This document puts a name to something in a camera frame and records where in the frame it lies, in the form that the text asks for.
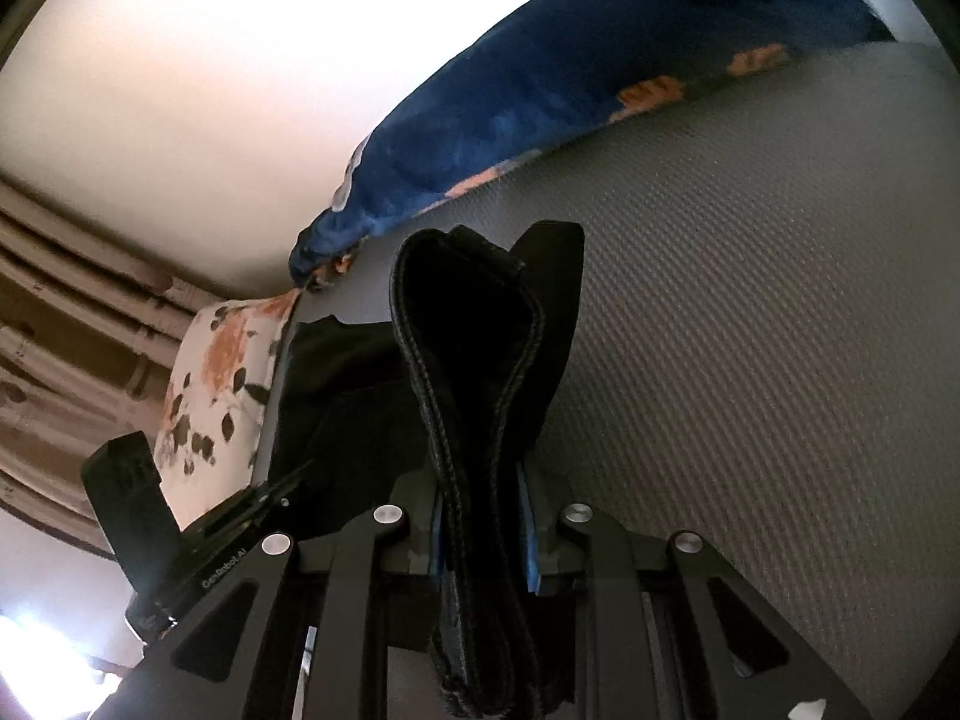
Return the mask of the black pants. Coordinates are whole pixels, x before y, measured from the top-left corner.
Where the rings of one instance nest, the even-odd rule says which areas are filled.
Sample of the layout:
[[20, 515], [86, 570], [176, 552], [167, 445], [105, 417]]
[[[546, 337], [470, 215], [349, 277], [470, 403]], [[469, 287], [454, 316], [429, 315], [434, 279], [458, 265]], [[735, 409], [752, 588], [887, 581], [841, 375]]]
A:
[[537, 644], [521, 472], [565, 373], [583, 265], [576, 223], [540, 221], [506, 249], [468, 227], [423, 229], [398, 249], [385, 322], [324, 317], [291, 343], [270, 475], [299, 478], [309, 533], [434, 470], [431, 653], [459, 717], [540, 718], [560, 700]]

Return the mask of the white floral pillow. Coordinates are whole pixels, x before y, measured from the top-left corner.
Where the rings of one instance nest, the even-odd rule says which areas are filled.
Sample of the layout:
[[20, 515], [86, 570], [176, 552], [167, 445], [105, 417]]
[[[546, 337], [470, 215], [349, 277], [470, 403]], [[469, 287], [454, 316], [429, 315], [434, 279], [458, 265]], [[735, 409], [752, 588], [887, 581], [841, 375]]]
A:
[[161, 493], [187, 528], [251, 484], [275, 367], [301, 298], [207, 305], [187, 328], [167, 383], [153, 458]]

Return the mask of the beige wooden headboard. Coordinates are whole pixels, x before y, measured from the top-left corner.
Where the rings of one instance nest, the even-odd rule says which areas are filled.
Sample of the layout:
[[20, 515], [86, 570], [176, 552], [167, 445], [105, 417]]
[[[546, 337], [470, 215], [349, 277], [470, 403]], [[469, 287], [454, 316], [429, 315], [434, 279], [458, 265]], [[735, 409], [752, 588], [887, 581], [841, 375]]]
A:
[[3, 185], [3, 509], [107, 554], [80, 468], [113, 437], [156, 433], [181, 341], [215, 299]]

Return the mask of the grey mesh mattress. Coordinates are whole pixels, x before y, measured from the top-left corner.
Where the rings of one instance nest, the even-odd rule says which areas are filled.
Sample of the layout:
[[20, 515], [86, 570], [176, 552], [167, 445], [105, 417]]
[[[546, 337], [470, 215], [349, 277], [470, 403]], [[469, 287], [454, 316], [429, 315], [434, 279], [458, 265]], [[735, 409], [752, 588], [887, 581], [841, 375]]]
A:
[[873, 43], [529, 164], [431, 215], [586, 231], [545, 458], [708, 535], [880, 718], [958, 712], [958, 75]]

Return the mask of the blue floral blanket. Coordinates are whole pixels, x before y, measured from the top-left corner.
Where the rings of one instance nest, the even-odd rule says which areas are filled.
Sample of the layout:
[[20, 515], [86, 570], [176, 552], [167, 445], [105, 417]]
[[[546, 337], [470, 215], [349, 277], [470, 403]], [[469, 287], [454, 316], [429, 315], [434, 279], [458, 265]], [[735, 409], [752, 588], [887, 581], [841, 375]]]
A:
[[530, 0], [402, 99], [296, 239], [293, 283], [364, 239], [633, 115], [892, 40], [866, 0]]

